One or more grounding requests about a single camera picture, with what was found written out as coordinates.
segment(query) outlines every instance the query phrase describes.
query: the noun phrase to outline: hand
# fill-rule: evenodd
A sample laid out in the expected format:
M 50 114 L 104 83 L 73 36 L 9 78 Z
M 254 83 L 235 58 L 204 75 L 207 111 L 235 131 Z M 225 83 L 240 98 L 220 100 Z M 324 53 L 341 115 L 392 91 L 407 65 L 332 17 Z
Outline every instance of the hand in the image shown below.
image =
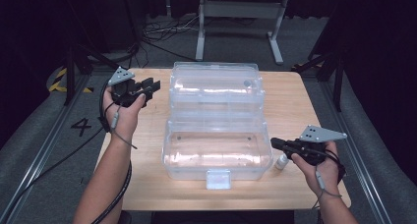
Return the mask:
M 326 142 L 326 146 L 327 150 L 330 150 L 337 155 L 336 144 L 334 141 Z M 322 189 L 320 188 L 316 177 L 316 167 L 308 164 L 300 155 L 296 153 L 291 155 L 291 159 L 306 176 L 306 181 L 310 189 L 316 194 L 317 197 L 319 197 L 322 194 Z M 339 195 L 339 190 L 337 187 L 337 164 L 331 159 L 327 158 L 325 162 L 318 165 L 317 169 L 321 173 L 322 179 L 325 182 L 326 191 L 333 195 Z
M 115 130 L 122 139 L 131 142 L 133 133 L 138 126 L 138 114 L 144 106 L 146 97 L 144 94 L 141 94 L 131 106 L 125 108 L 113 103 L 111 89 L 111 87 L 108 87 L 103 95 L 103 111 L 105 112 L 106 108 L 112 104 L 107 109 L 105 117 L 109 125 L 111 125 L 114 115 L 118 111 L 119 118 Z

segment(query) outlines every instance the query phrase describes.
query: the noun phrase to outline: small white object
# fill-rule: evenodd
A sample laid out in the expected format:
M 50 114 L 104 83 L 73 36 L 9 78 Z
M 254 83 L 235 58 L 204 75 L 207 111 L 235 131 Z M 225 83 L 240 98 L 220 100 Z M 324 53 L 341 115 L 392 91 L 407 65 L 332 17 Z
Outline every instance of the small white object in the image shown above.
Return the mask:
M 322 174 L 319 171 L 316 171 L 316 178 L 319 182 L 320 189 L 324 190 L 326 188 L 325 181 L 323 181 Z
M 287 158 L 285 153 L 283 153 L 281 154 L 281 156 L 279 156 L 278 160 L 276 160 L 275 167 L 279 170 L 282 170 L 288 164 L 288 162 L 289 162 L 289 159 Z
M 111 121 L 111 129 L 115 129 L 119 120 L 119 112 L 114 113 L 113 121 Z

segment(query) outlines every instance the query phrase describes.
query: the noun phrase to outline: wire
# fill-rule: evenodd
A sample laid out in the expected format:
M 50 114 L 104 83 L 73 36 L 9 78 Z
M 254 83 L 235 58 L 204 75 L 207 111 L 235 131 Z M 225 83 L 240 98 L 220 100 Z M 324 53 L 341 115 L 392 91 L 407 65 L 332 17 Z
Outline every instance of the wire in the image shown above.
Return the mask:
M 126 52 L 128 53 L 127 55 L 119 57 L 119 58 L 115 58 L 115 59 L 109 59 L 109 60 L 112 61 L 112 62 L 115 62 L 115 63 L 119 63 L 119 62 L 122 62 L 122 61 L 125 61 L 125 60 L 128 60 L 128 59 L 131 59 L 134 55 L 136 55 L 138 53 L 138 51 L 139 51 L 138 43 L 135 42 L 126 50 Z M 107 64 L 107 63 L 104 63 L 101 60 L 96 59 L 92 55 L 90 55 L 90 56 L 95 59 L 95 60 L 89 59 L 89 61 L 92 64 Z
M 139 44 L 139 46 L 145 51 L 145 59 L 147 61 L 142 65 L 142 68 L 144 68 L 149 63 L 148 52 L 144 49 L 144 47 L 141 44 Z
M 126 174 L 125 183 L 123 184 L 122 189 L 120 190 L 119 194 L 116 196 L 115 199 L 108 205 L 108 207 L 92 222 L 92 224 L 100 223 L 109 213 L 113 210 L 114 206 L 120 201 L 120 199 L 125 194 L 126 190 L 129 187 L 130 180 L 132 178 L 132 161 L 129 163 L 128 173 Z
M 323 219 L 322 219 L 322 214 L 320 213 L 319 210 L 317 210 L 317 224 L 324 224 Z
M 154 45 L 154 44 L 152 44 L 152 43 L 150 43 L 150 42 L 147 42 L 147 41 L 145 41 L 145 40 L 144 40 L 144 43 L 146 43 L 146 44 L 148 44 L 148 45 L 150 45 L 150 46 L 153 46 L 153 47 L 155 47 L 155 48 L 158 48 L 158 49 L 160 49 L 160 50 L 163 50 L 163 51 L 165 51 L 165 52 L 168 52 L 168 53 L 170 53 L 170 54 L 173 54 L 173 55 L 175 55 L 175 56 L 178 56 L 178 57 L 180 57 L 180 58 L 187 59 L 187 60 L 190 60 L 190 61 L 193 61 L 193 62 L 195 62 L 195 61 L 196 61 L 195 59 L 192 59 L 192 58 L 190 58 L 190 57 L 187 57 L 187 56 L 184 56 L 184 55 L 180 55 L 180 54 L 174 53 L 174 52 L 172 52 L 172 51 L 170 51 L 170 50 L 164 49 L 164 48 L 159 47 L 159 46 L 157 46 L 157 45 Z
M 337 164 L 337 166 L 340 165 L 340 161 L 339 161 L 337 155 L 335 153 L 331 152 L 328 149 L 326 149 L 326 151 L 329 151 L 332 155 L 330 155 L 328 153 L 325 153 L 325 152 L 320 152 L 320 151 L 317 151 L 317 150 L 311 149 L 311 148 L 305 148 L 304 151 L 308 151 L 308 152 L 311 152 L 311 153 L 316 153 L 316 154 L 323 155 L 323 156 L 333 160 L 333 162 L 335 162 Z
M 326 152 L 331 153 L 333 155 L 333 157 L 337 160 L 336 163 L 340 163 L 338 156 L 333 151 L 326 149 Z
M 105 115 L 107 112 L 107 109 L 111 106 L 112 104 L 110 104 L 105 111 Z M 117 126 L 117 121 L 119 120 L 119 110 L 122 107 L 122 105 L 119 105 L 119 107 L 117 108 L 117 111 L 114 113 L 114 118 L 113 118 L 113 122 L 111 122 L 111 127 L 110 127 L 110 133 L 114 133 L 114 135 L 116 135 L 120 140 L 122 140 L 124 143 L 130 145 L 131 147 L 133 147 L 134 149 L 138 149 L 136 146 L 132 145 L 130 142 L 128 142 L 127 140 L 125 140 L 122 136 L 120 136 L 117 132 L 116 132 L 116 126 Z
M 328 158 L 331 158 L 336 163 L 337 168 L 339 169 L 340 166 L 342 166 L 342 165 L 340 164 L 340 162 L 338 160 L 338 157 L 335 155 L 335 153 L 333 153 L 333 152 L 330 152 L 330 153 L 333 154 L 334 157 L 328 154 Z M 326 190 L 325 181 L 322 180 L 318 168 L 319 168 L 319 165 L 316 165 L 316 179 L 317 179 L 317 182 L 320 185 L 320 189 L 322 190 L 322 192 L 320 193 L 319 197 L 317 198 L 317 201 L 314 203 L 312 209 L 318 208 L 317 204 L 319 203 L 319 200 L 323 196 L 324 193 L 326 193 L 326 194 L 328 194 L 330 196 L 341 197 L 341 195 L 335 195 L 335 194 L 332 194 L 332 193 L 328 192 L 328 190 Z
M 136 57 L 136 55 L 135 55 L 135 60 L 136 60 L 136 63 L 138 64 L 138 68 L 141 68 L 141 65 L 139 64 L 139 60 L 138 60 L 138 58 Z
M 94 139 L 101 131 L 103 130 L 103 128 L 101 127 L 96 133 L 94 133 L 88 140 L 86 140 L 84 143 L 82 143 L 80 146 L 78 146 L 74 151 L 72 151 L 71 153 L 69 153 L 67 156 L 65 156 L 64 158 L 62 158 L 61 160 L 59 160 L 57 163 L 55 163 L 54 165 L 52 165 L 51 167 L 49 167 L 48 169 L 46 169 L 43 173 L 41 173 L 39 176 L 37 176 L 37 178 L 33 179 L 28 185 L 27 187 L 16 197 L 16 199 L 14 200 L 11 208 L 8 210 L 6 218 L 5 218 L 5 223 L 8 222 L 10 214 L 12 213 L 12 211 L 15 209 L 16 204 L 18 203 L 18 201 L 21 199 L 21 197 L 23 196 L 23 194 L 29 189 L 31 188 L 37 181 L 39 181 L 42 177 L 44 177 L 46 174 L 48 174 L 50 171 L 52 171 L 53 169 L 55 169 L 56 167 L 58 167 L 61 163 L 65 162 L 68 158 L 70 158 L 71 156 L 73 156 L 76 152 L 78 152 L 81 148 L 83 148 L 87 143 L 89 143 L 92 139 Z
M 148 42 L 157 42 L 161 40 L 167 40 L 177 33 L 184 33 L 190 29 L 197 30 L 193 28 L 193 26 L 197 23 L 198 17 L 199 16 L 196 16 L 190 20 L 187 20 L 185 23 L 180 23 L 180 21 L 177 21 L 175 24 L 173 21 L 171 21 L 164 27 L 162 27 L 159 23 L 150 23 L 144 27 L 142 39 Z
M 132 65 L 132 58 L 133 58 L 133 55 L 131 55 L 131 57 L 129 58 L 129 66 L 128 66 L 128 69 L 130 69 L 130 67 Z
M 85 34 L 85 36 L 86 36 L 87 40 L 89 41 L 89 44 L 90 44 L 90 45 L 91 45 L 94 49 L 97 49 L 97 48 L 94 46 L 94 44 L 92 43 L 91 39 L 89 38 L 89 34 L 87 33 L 86 28 L 84 27 L 83 23 L 81 22 L 80 17 L 77 15 L 77 12 L 76 12 L 76 10 L 74 9 L 74 6 L 72 5 L 71 1 L 70 1 L 70 0 L 66 0 L 66 1 L 67 1 L 67 4 L 70 6 L 70 8 L 71 8 L 71 11 L 72 11 L 73 15 L 76 17 L 76 20 L 77 20 L 77 22 L 79 23 L 79 25 L 80 25 L 81 29 L 83 30 L 83 32 L 84 32 L 84 34 Z

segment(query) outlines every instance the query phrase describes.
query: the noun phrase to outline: black curtain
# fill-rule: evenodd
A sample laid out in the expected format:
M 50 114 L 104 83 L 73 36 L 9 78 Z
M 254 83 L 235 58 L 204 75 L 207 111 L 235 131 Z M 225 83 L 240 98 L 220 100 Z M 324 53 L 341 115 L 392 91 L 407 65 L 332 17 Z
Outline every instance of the black curtain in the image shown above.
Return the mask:
M 345 72 L 356 96 L 396 163 L 417 184 L 414 3 L 348 0 L 328 21 L 315 51 L 345 51 Z
M 49 95 L 65 41 L 41 0 L 0 0 L 0 148 Z

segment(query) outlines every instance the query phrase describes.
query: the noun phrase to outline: gray metal bracket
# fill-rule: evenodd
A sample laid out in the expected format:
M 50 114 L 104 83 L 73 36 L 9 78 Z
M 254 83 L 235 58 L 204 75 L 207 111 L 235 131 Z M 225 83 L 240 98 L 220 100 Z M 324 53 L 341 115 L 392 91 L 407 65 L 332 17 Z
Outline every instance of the gray metal bracket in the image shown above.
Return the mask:
M 346 138 L 346 133 L 339 133 L 329 129 L 309 125 L 301 134 L 299 139 L 307 142 L 325 142 L 330 140 L 343 140 Z
M 122 67 L 119 67 L 116 72 L 113 74 L 111 79 L 108 81 L 108 85 L 112 86 L 114 84 L 122 83 L 126 80 L 129 80 L 135 76 L 134 73 L 131 73 Z

